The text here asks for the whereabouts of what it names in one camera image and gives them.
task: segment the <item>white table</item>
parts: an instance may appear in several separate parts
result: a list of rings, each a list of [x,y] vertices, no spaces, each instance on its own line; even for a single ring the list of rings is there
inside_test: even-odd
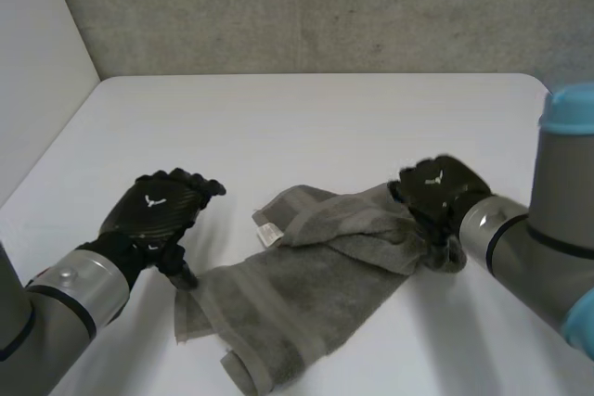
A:
[[[448,152],[528,202],[545,89],[515,74],[115,78],[102,83],[0,210],[23,281],[94,239],[143,173],[224,183],[186,236],[206,270],[261,249],[252,211],[309,184],[356,192]],[[123,315],[53,394],[231,395],[215,337],[176,345],[174,289],[142,274]],[[286,395],[591,395],[588,360],[476,264],[409,279]]]

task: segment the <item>towel tag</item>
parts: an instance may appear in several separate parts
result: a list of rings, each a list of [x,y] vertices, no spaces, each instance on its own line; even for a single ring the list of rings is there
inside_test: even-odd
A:
[[[258,226],[257,229],[258,238],[262,241],[265,248],[270,248],[277,240],[281,239],[284,235],[280,229],[274,223],[266,223],[262,226]]]

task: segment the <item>blue cap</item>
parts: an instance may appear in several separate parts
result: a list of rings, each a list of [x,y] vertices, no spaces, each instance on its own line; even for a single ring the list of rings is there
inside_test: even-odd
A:
[[[552,134],[594,134],[594,83],[569,85],[548,95],[539,123]]]
[[[569,310],[561,332],[567,343],[594,359],[594,289]]]

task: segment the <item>carbon fiber glove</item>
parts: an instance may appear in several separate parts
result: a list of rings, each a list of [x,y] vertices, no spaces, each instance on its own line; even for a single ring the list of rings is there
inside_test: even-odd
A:
[[[136,252],[133,264],[142,269],[156,265],[178,288],[196,287],[198,281],[184,261],[185,250],[177,242],[210,199],[225,193],[219,182],[182,169],[141,176],[111,210],[99,239],[127,236]]]
[[[451,235],[459,236],[466,212],[492,195],[481,177],[448,155],[401,170],[400,181],[388,183],[388,188],[438,247],[444,246]]]

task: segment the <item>towel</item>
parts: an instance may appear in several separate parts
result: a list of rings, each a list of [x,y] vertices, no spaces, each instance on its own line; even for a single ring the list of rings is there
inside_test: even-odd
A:
[[[330,354],[419,265],[460,271],[455,239],[432,247],[387,185],[337,195],[297,185],[252,217],[270,249],[178,291],[175,336],[217,334],[221,364],[246,396],[264,396]]]

